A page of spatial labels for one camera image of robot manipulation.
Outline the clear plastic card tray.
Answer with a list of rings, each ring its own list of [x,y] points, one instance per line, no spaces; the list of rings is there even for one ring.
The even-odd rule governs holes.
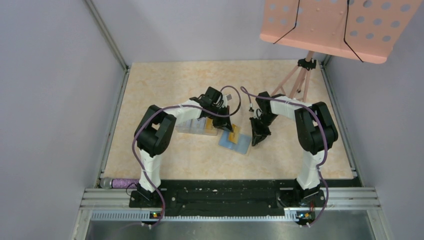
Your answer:
[[[207,117],[188,120],[176,125],[175,128],[177,132],[185,134],[206,136],[216,136],[218,134],[218,129],[213,126],[213,121]]]

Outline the purple glitter microphone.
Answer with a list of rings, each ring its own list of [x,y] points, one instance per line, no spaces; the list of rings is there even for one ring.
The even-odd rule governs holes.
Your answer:
[[[134,189],[138,183],[138,179],[104,177],[99,180],[98,186],[102,189]]]

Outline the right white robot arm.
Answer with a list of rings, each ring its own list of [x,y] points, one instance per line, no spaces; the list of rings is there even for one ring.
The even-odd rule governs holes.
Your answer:
[[[319,168],[327,160],[329,149],[339,137],[328,106],[322,101],[302,103],[284,94],[271,96],[266,91],[259,93],[255,101],[258,107],[249,119],[253,147],[271,135],[270,125],[277,116],[295,122],[303,160],[300,173],[295,179],[293,200],[299,206],[307,206],[320,191]]]

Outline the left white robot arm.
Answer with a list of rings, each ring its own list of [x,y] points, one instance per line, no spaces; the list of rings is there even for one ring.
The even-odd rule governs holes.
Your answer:
[[[175,127],[187,121],[208,118],[215,129],[233,131],[228,100],[227,94],[210,86],[205,93],[183,103],[166,107],[153,104],[147,108],[131,144],[132,153],[141,167],[137,191],[147,206],[154,207],[160,202],[162,155],[170,145]]]

